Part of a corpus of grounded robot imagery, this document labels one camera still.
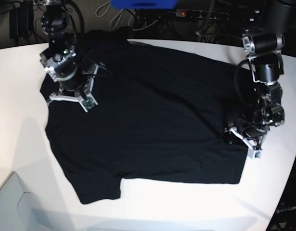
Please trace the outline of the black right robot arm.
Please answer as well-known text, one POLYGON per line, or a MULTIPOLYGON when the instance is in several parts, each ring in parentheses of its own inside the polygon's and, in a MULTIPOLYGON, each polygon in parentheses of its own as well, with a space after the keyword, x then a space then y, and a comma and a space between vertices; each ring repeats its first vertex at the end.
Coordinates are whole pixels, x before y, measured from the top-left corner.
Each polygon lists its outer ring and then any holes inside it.
POLYGON ((85 22, 79 7, 72 0, 35 0, 34 4, 45 6, 40 23, 48 36, 49 47, 40 54, 40 62, 61 91, 87 96, 90 92, 89 78, 92 71, 83 68, 81 62, 92 61, 80 46, 85 22))

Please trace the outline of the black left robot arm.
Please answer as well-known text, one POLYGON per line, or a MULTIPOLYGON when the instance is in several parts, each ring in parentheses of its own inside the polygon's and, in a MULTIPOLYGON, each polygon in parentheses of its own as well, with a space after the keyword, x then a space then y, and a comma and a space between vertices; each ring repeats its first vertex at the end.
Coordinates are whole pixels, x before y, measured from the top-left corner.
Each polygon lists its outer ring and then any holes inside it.
POLYGON ((261 149, 270 127, 284 123, 283 90, 278 79, 284 74, 284 33, 295 20, 296 0, 265 0, 243 25, 241 40, 247 55, 235 69, 234 88, 248 110, 228 125, 227 133, 255 151, 261 149), (238 72, 245 64, 253 80, 255 98, 252 100, 243 97, 238 83, 238 72))

